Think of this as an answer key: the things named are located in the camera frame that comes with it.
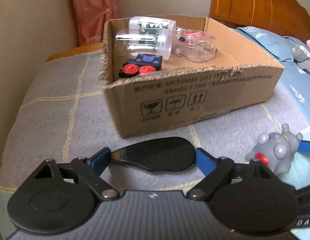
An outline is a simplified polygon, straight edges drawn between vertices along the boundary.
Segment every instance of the stuffed toy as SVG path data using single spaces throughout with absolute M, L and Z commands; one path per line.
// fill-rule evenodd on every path
M 295 44 L 292 55 L 299 68 L 310 72 L 310 53 L 304 46 Z

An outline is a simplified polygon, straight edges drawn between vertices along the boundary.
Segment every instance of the pink curtain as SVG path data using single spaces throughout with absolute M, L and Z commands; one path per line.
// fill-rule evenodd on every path
M 115 0 L 73 0 L 79 45 L 101 42 L 104 23 L 118 18 Z

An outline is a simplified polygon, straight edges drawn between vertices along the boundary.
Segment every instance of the metal rivet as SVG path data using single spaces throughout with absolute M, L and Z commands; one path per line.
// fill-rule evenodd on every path
M 117 196 L 117 191 L 114 189 L 106 189 L 101 193 L 101 195 L 104 198 L 113 198 Z
M 189 194 L 192 196 L 192 197 L 196 197 L 196 198 L 200 198 L 200 197 L 203 197 L 205 196 L 205 192 L 202 191 L 201 189 L 199 188 L 193 188 L 189 191 Z

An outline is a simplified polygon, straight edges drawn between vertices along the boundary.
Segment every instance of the umbrella symbol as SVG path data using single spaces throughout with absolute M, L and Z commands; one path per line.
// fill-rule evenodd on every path
M 145 104 L 145 105 L 144 105 L 144 108 L 145 108 L 145 109 L 150 109 L 149 114 L 151 114 L 151 113 L 153 113 L 153 109 L 154 109 L 156 106 L 158 106 L 158 105 L 159 105 L 159 101 L 157 101 L 157 102 L 152 102 L 152 103 L 149 103 L 149 104 Z
M 182 101 L 181 98 L 176 98 L 175 100 L 171 101 L 171 102 L 169 103 L 169 105 L 174 104 L 173 109 L 175 109 L 176 104 L 177 104 L 177 103 L 180 103 L 181 101 Z

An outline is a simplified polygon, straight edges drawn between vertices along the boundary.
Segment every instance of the blue pillow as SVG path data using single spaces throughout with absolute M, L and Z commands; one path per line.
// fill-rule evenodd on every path
M 290 37 L 290 36 L 283 36 L 284 38 L 286 38 L 286 40 L 290 43 L 290 44 L 292 44 L 292 48 L 293 47 L 295 47 L 295 44 L 297 44 L 298 46 L 304 46 L 307 50 L 308 50 L 308 52 L 310 53 L 310 49 L 307 47 L 307 45 L 304 43 L 304 42 L 302 42 L 302 41 L 300 41 L 299 39 L 297 39 L 297 38 L 294 38 L 294 37 Z
M 294 61 L 291 52 L 292 45 L 286 38 L 252 26 L 238 27 L 238 29 L 243 30 L 247 35 L 259 42 L 279 61 Z

